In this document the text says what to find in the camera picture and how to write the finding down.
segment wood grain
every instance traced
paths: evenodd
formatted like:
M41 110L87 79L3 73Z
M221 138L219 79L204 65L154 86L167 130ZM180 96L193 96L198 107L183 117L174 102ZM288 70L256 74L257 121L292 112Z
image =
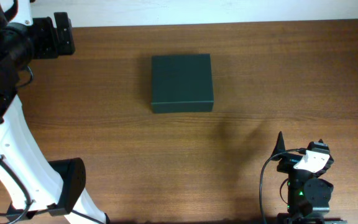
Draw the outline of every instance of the wood grain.
M19 96L45 157L82 158L86 188L111 219L260 217L260 169L283 131L287 148L329 144L328 217L358 223L358 20L80 28L74 37L73 56L31 63L34 83ZM151 56L198 53L212 57L214 111L153 114ZM287 207L275 166L264 185L272 217ZM0 184L0 212L9 202Z

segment box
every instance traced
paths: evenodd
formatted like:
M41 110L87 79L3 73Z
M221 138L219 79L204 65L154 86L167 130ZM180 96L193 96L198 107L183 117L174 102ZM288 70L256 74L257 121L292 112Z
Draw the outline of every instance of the box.
M211 56L153 56L152 91L154 113L212 111Z

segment black cable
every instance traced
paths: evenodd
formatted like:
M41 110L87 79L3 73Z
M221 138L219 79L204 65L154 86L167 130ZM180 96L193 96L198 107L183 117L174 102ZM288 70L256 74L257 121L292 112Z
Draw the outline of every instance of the black cable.
M263 218L263 221L264 221L264 224L267 224L266 222L266 217L265 217L265 212L264 212L264 208L262 206L262 184L263 184L263 178L264 178L264 172L265 172L265 168L267 166L267 164L272 160L274 159L275 157L279 156L279 155L282 155L282 154L286 154L286 153L289 153L289 152L300 152L302 151L302 149L290 149L290 150L287 150L287 151L284 151L284 152L280 152L280 153L277 153L276 155L268 158L264 164L264 166L262 167L262 171L260 172L260 181L259 181L259 207L260 207L260 213L262 214L262 218Z
M81 217L83 217L83 218L86 218L86 219L88 219L88 220L90 220L90 221L94 221L95 223L98 223L98 224L104 224L103 222L101 222L101 221L99 221L99 220L97 220L97 219L94 219L94 218L91 218L91 217L89 217L89 216L87 216L87 215L84 215L84 214L81 214L80 212L77 212L77 211L71 211L72 213L74 213L75 215L79 215L79 216L81 216Z
M281 184L281 186L280 186L280 197L281 197L281 200L283 200L283 202L286 203L286 204L288 204L288 203L287 203L287 202L284 200L284 198L283 198L282 189L283 189L284 184L285 184L287 181L288 181L288 178L285 179L285 180L283 181L283 183Z
M20 181L20 179L16 176L16 174L12 171L12 169L3 160L4 160L3 157L0 158L0 166L2 168L4 168L4 170L12 177L13 181L17 184L17 186L19 186L19 188L22 190L25 200L26 200L25 209L15 220L13 220L11 222L7 222L7 223L0 223L0 224L13 224L13 223L17 223L18 221L20 221L24 217L24 215L27 214L27 212L30 210L30 206L32 205L32 203L34 201L31 200L30 194L27 191L27 189L24 187L24 184ZM6 217L6 215L7 214L5 214L5 213L0 213L0 217Z
M16 87L16 90L27 86L28 84L32 83L32 81L34 80L34 74L32 73L31 68L30 68L29 66L27 66L27 67L25 68L25 70L30 73L30 79L29 79L29 81L27 81L26 83L23 83L23 84L17 86L17 87Z
M16 176L16 174L12 171L11 168L9 168L9 166L7 166L7 164L3 161L4 157L2 156L2 158L0 158L0 166L2 168L4 168L4 170L12 177L13 181L19 186L19 188L22 190L23 194L24 194L24 197L26 199L26 206L25 206L25 209L23 210L23 212L13 221L11 222L7 222L7 223L0 223L0 224L14 224L14 223L17 223L18 221L21 221L21 219L27 214L27 212L30 210L30 207L32 205L32 203L34 202L33 200L30 200L30 194L29 192L27 191L26 187L24 187L24 184L20 181L20 179ZM37 211L35 213L35 215L41 215L41 214L44 214L44 213L47 213L49 212L48 209L45 209L45 210L41 210L41 211ZM74 214L76 215L79 215L83 218L86 218L92 222L95 222L95 223L98 223L98 224L104 224L103 222L97 220L97 219L94 219L92 217L89 217L87 215L84 215L82 213L79 213L77 211L71 211L73 212ZM6 217L7 214L6 213L0 213L0 217Z
M12 7L4 13L6 20L8 22L13 20L13 18L15 18L15 16L16 16L18 10L19 10L19 3L17 2L17 0L13 0Z

